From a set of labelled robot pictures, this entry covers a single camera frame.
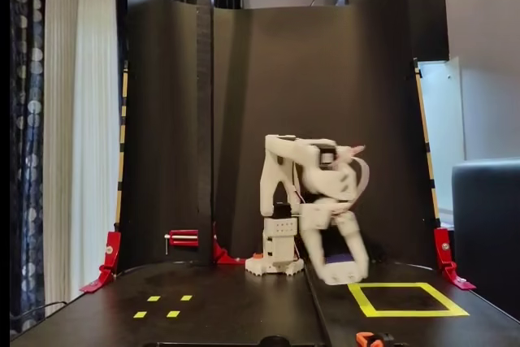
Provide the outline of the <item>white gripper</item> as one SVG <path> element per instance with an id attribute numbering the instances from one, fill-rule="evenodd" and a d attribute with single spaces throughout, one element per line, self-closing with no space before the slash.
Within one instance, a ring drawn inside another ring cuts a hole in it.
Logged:
<path id="1" fill-rule="evenodd" d="M 319 230 L 331 224 L 337 226 L 349 248 L 353 261 L 346 262 L 341 270 L 341 281 L 361 281 L 368 276 L 369 256 L 355 214 L 349 202 L 305 203 L 301 205 L 299 226 L 302 240 L 316 275 L 325 284 L 334 284 L 332 274 L 327 269 L 323 242 Z"/>

